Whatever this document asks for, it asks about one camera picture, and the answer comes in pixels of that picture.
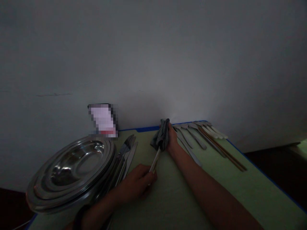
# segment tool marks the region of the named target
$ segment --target phone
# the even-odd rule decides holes
[[[112,104],[89,104],[89,115],[95,123],[96,134],[104,137],[118,137],[118,124]]]

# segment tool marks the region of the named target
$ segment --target dish towel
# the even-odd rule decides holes
[[[158,151],[159,147],[160,150],[163,152],[167,144],[169,142],[169,130],[168,130],[169,119],[166,120],[161,119],[161,127],[159,131],[153,136],[150,145]]]

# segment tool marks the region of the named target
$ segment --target dark floor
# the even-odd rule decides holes
[[[292,147],[245,154],[259,169],[307,211],[307,161]]]
[[[2,212],[0,223],[2,230],[12,230],[32,218],[34,213],[28,208],[25,193],[0,188],[0,204]]]
[[[307,210],[307,161],[289,147],[266,149],[245,154],[259,169]],[[1,229],[12,230],[32,218],[24,193],[0,188]]]

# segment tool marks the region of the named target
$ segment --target hand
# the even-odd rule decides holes
[[[176,131],[173,129],[172,127],[172,124],[169,123],[168,125],[168,128],[169,128],[169,142],[167,144],[167,147],[166,147],[166,151],[168,151],[169,153],[172,152],[172,150],[178,146],[178,141],[177,141],[177,133]]]
[[[157,180],[157,173],[149,172],[150,166],[139,164],[127,177],[114,188],[116,198],[121,203],[128,203],[137,198],[146,198],[151,186]]]

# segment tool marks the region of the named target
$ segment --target blue table edge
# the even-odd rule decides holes
[[[182,123],[175,123],[175,124],[185,124],[185,123],[191,123],[190,122],[182,122]],[[136,130],[138,133],[142,133],[142,132],[149,132],[149,131],[155,131],[155,130],[159,130],[159,126],[150,126],[150,127],[144,127],[144,128],[133,128],[133,129],[124,129],[124,130],[120,130],[121,131],[128,131],[128,130]],[[256,167],[267,179],[269,179],[269,181],[271,181],[280,191],[282,191],[293,203],[295,203],[306,215],[307,215],[307,211],[305,209],[303,209],[303,207],[298,204],[288,193],[286,193],[281,187],[279,187],[270,177],[268,177],[260,168],[258,168],[250,159],[248,159],[248,157],[245,156],[244,153],[242,153],[233,143],[231,143],[230,140],[227,139],[227,141],[236,149],[238,150],[254,167]],[[28,223],[27,227],[25,228],[25,230],[28,230],[29,227],[31,226],[31,224],[33,223],[34,219],[36,218],[37,213],[34,214],[34,216],[31,218],[30,222]]]

